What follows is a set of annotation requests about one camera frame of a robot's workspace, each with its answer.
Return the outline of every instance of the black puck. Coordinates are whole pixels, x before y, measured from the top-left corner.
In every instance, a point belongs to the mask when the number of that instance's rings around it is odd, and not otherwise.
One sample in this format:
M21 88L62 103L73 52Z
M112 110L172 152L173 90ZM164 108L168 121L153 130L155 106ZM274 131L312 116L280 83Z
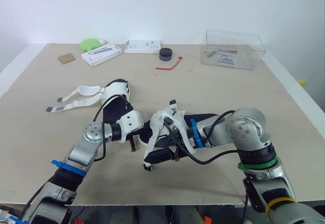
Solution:
M173 51L170 48L162 48L159 51L159 59L163 61L168 61L172 59Z

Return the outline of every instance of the table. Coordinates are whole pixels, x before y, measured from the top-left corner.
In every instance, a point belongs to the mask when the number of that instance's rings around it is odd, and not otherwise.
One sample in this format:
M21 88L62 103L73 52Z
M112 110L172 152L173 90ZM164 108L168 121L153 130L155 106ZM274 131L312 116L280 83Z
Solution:
M74 44L49 44L0 98L1 203L26 203L56 170L52 159L61 160L81 138L83 128L100 106L61 113L46 113L56 99L78 85L101 85L124 78L131 88L134 109L149 120L154 112L176 99L178 109L191 113L222 113L251 106L267 118L277 154L291 180L298 201L323 200L325 169L323 137L283 85L260 62L255 70L230 69L200 63L198 45L170 45L173 61L183 60L172 71L159 71L156 54L123 54L95 68L81 59ZM72 53L76 61L62 65L57 57ZM108 145L107 156L94 163L78 189L76 205L171 205L242 204L244 174L237 169L236 154L225 155L201 166L189 158L143 170L144 146ZM209 158L223 145L202 149L196 157Z

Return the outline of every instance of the white wall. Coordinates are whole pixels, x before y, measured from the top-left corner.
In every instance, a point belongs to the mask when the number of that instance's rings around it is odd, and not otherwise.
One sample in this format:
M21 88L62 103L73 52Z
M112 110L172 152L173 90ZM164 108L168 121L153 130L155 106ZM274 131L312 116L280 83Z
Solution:
M199 44L206 28L257 33L324 108L324 0L0 0L29 43L102 37Z
M0 19L0 72L25 48L26 41L17 37L14 31L9 32Z

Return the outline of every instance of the transparent container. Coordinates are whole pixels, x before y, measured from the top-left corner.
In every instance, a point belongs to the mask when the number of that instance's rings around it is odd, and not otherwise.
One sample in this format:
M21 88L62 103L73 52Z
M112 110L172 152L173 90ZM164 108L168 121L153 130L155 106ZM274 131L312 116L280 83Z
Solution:
M253 70L265 52L256 34L207 29L202 63Z

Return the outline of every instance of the small white box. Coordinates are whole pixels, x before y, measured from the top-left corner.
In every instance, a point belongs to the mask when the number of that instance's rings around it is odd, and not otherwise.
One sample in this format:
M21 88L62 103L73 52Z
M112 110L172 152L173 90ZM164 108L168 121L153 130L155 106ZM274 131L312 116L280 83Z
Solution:
M124 53L159 53L160 40L129 40Z
M114 44L108 43L96 49L81 54L81 58L92 67L95 67L109 59L122 54L122 49Z

